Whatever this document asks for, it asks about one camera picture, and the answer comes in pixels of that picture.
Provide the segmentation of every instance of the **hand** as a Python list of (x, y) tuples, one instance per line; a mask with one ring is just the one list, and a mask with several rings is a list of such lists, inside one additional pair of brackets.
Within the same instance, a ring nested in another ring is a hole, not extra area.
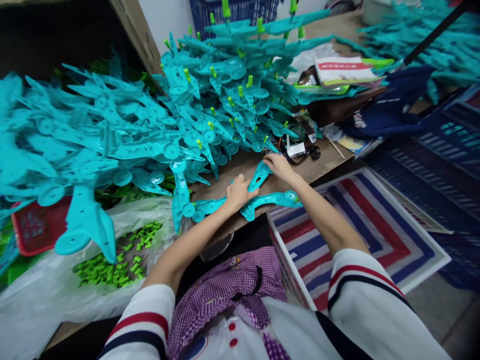
[(225, 205), (233, 212), (239, 211), (251, 199), (258, 196), (260, 189), (249, 192), (250, 180), (245, 181), (242, 174), (238, 175), (233, 184), (226, 188)]
[(298, 174), (292, 169), (283, 155), (274, 153), (267, 154), (263, 157), (263, 163), (270, 168), (273, 174), (287, 184), (291, 184), (298, 177)]

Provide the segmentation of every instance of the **white shirt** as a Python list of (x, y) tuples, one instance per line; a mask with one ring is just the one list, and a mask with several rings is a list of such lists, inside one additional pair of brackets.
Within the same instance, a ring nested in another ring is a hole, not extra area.
[[(271, 297), (266, 331), (291, 359), (450, 359), (372, 256), (344, 249), (333, 257), (328, 317)], [(166, 359), (175, 294), (151, 285), (130, 301), (101, 360)], [(233, 310), (209, 323), (180, 359), (269, 359), (260, 332)]]

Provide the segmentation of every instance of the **blue cloth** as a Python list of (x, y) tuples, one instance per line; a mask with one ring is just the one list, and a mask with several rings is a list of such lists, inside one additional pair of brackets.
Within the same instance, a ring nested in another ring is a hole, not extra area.
[(355, 127), (354, 119), (341, 123), (345, 133), (357, 139), (413, 133), (422, 130), (420, 118), (409, 113), (419, 97), (427, 93), (432, 66), (410, 67), (389, 74), (387, 91), (372, 106), (360, 111), (365, 127)]

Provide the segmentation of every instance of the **person's left hand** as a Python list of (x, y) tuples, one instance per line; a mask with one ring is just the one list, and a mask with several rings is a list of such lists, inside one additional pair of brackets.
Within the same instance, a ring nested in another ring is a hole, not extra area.
[(238, 175), (233, 184), (226, 188), (225, 205), (235, 213), (239, 211), (251, 199), (258, 196), (260, 189), (249, 192), (250, 180), (245, 181), (242, 174)]

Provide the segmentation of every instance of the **wooden stick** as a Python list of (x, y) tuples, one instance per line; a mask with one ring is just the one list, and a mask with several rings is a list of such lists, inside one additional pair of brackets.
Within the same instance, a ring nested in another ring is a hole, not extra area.
[(328, 141), (330, 142), (330, 144), (333, 145), (333, 147), (335, 148), (336, 152), (340, 154), (341, 158), (345, 160), (345, 156), (342, 154), (342, 152), (339, 150), (339, 148), (337, 147), (337, 145), (334, 144), (334, 142), (330, 139), (328, 139)]

